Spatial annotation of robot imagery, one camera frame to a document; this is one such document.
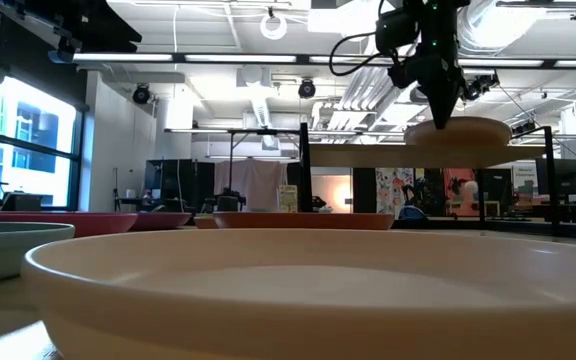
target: computer screen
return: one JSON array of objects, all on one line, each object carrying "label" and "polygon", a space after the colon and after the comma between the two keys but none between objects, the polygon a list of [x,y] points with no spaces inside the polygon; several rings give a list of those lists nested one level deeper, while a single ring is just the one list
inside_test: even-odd
[{"label": "computer screen", "polygon": [[[548,194],[546,159],[536,160],[539,193]],[[576,160],[555,159],[555,183],[559,195],[576,195]]]}]

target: shelf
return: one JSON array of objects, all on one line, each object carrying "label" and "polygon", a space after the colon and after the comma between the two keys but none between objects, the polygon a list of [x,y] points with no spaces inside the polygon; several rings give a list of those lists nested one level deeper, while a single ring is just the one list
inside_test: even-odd
[{"label": "shelf", "polygon": [[483,169],[541,157],[541,146],[310,145],[310,165]]}]

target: camera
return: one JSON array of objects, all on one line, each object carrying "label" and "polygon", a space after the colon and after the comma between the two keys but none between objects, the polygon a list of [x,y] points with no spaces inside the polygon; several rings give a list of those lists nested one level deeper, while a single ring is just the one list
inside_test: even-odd
[{"label": "camera", "polygon": [[315,91],[317,88],[313,84],[312,79],[301,80],[301,85],[299,85],[299,97],[302,99],[310,99],[315,96]]},{"label": "camera", "polygon": [[135,102],[135,104],[148,104],[148,100],[150,100],[150,90],[148,90],[148,87],[148,84],[137,85],[137,89],[132,94],[132,100]]}]

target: bowl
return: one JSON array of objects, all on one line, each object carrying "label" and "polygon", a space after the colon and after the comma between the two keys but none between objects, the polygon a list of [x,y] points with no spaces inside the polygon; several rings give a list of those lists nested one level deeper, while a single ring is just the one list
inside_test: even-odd
[{"label": "bowl", "polygon": [[0,221],[71,224],[75,237],[116,234],[130,230],[137,214],[0,211]]},{"label": "bowl", "polygon": [[452,117],[442,130],[432,120],[411,126],[404,132],[406,145],[422,146],[506,146],[512,131],[501,121],[483,117]]},{"label": "bowl", "polygon": [[195,216],[195,226],[198,229],[218,229],[217,223],[215,222],[215,218],[210,216]]},{"label": "bowl", "polygon": [[0,223],[0,279],[19,275],[24,254],[39,245],[72,238],[66,224]]},{"label": "bowl", "polygon": [[138,213],[130,231],[174,230],[190,220],[191,213]]},{"label": "bowl", "polygon": [[217,212],[219,228],[300,228],[388,230],[395,221],[390,214],[331,214],[331,213],[252,213]]},{"label": "bowl", "polygon": [[128,233],[35,248],[23,279],[69,360],[576,359],[576,245]]}]

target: window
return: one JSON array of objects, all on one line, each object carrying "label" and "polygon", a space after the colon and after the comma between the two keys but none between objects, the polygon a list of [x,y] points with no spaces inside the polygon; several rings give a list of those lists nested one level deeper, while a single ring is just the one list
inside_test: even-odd
[{"label": "window", "polygon": [[76,209],[83,114],[19,80],[0,84],[0,197],[23,191]]}]

